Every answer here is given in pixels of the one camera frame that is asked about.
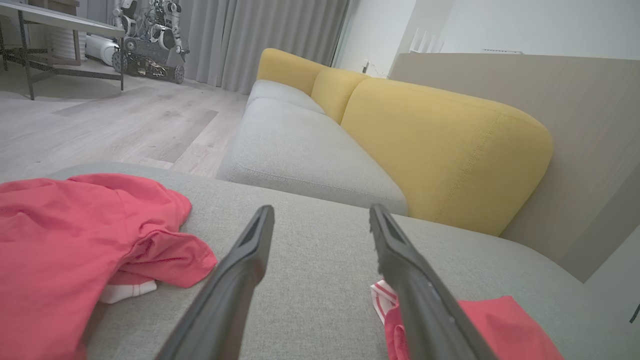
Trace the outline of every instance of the table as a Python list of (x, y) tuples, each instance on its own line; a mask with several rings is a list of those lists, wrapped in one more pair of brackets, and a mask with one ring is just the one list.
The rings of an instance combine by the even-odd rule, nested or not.
[[(46, 53), (47, 49), (28, 49), (27, 40), (24, 32), (24, 25), (29, 24), (43, 24), (50, 26), (57, 26), (59, 28), (86, 31), (88, 33), (104, 35), (106, 37), (115, 37), (118, 39), (120, 48), (122, 48), (122, 42), (124, 37), (124, 30), (118, 29), (115, 26), (103, 24), (101, 22), (83, 19), (81, 17), (67, 15), (65, 13), (55, 12), (45, 8), (39, 8), (37, 6), (31, 6), (26, 4), (20, 4), (16, 2), (0, 3), (0, 15), (8, 17), (18, 18), (20, 24), (20, 36), (22, 37), (22, 47), (19, 49), (17, 56), (13, 50), (7, 50), (4, 46), (4, 39), (2, 36), (2, 30), (0, 29), (0, 53), (3, 56), (4, 69), (8, 70), (7, 60), (15, 63), (19, 63), (24, 66), (27, 74), (27, 83), (29, 85), (29, 94), (31, 100), (34, 100), (33, 95), (33, 83), (39, 79), (49, 77), (51, 75), (70, 75), (70, 76), (83, 76), (86, 78), (99, 78), (109, 80), (120, 80), (120, 90), (124, 90), (124, 71), (120, 71), (119, 74), (105, 74), (101, 72), (73, 70), (73, 69), (59, 69), (28, 59), (28, 54), (33, 53)], [(120, 51), (120, 56), (124, 57), (124, 52)], [(31, 76), (30, 68), (44, 71), (42, 74)]]

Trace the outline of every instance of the seat cushion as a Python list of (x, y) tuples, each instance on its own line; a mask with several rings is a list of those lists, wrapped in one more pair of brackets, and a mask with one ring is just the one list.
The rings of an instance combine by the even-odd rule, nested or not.
[(216, 177), (405, 215), (404, 195), (330, 117), (273, 99), (246, 109)]
[(253, 84), (251, 94), (246, 102), (247, 107), (256, 99), (267, 98), (286, 102), (301, 108), (324, 114), (324, 111), (309, 95), (292, 86), (269, 80), (258, 80)]
[[(80, 165), (51, 177), (93, 172), (155, 179), (191, 199), (181, 231), (222, 258), (255, 210), (275, 209), (265, 278), (253, 294), (241, 359), (387, 359), (369, 286), (380, 280), (368, 210), (270, 189), (120, 163)], [(457, 299), (512, 295), (564, 358), (635, 359), (640, 329), (617, 324), (584, 285), (539, 253), (493, 236), (395, 216)], [(87, 341), (88, 359), (153, 359), (193, 301), (190, 289), (159, 284), (108, 306)]]

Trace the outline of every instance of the sofa backrest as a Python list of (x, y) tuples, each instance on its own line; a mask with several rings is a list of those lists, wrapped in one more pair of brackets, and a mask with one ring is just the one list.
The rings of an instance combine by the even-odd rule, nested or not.
[(415, 218), (499, 235), (552, 154), (547, 129), (497, 102), (365, 79), (342, 127), (402, 189)]
[(328, 67), (278, 49), (263, 50), (257, 79), (293, 86), (311, 96), (316, 77)]
[(353, 89), (367, 78), (367, 75), (359, 72), (327, 67), (318, 73), (311, 98), (340, 124)]

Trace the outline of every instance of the beige panel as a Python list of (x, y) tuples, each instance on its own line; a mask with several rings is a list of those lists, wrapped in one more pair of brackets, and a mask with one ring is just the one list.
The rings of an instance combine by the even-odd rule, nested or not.
[(560, 265), (586, 281), (640, 224), (640, 165), (563, 256)]
[[(567, 266), (564, 257), (574, 246), (589, 252), (580, 239), (593, 243), (592, 233), (608, 233), (588, 227), (640, 160), (640, 61), (402, 54), (390, 78), (503, 102), (544, 124), (554, 138), (554, 157), (502, 236), (536, 249), (582, 281), (595, 271), (603, 260), (580, 264), (572, 255)], [(630, 221), (637, 225), (638, 217)], [(615, 238), (601, 240), (611, 246), (594, 246), (606, 248), (598, 258), (610, 255), (625, 232), (612, 229)]]

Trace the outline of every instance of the red garment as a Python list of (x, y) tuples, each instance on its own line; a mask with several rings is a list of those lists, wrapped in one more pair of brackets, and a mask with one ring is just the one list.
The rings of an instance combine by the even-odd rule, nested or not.
[[(513, 297), (458, 303), (498, 359), (564, 359), (547, 333)], [(399, 303), (386, 314), (385, 337), (390, 360), (410, 360)]]
[(216, 257), (178, 233), (190, 211), (185, 196), (122, 174), (0, 185), (0, 359), (82, 357), (108, 282), (202, 280)]

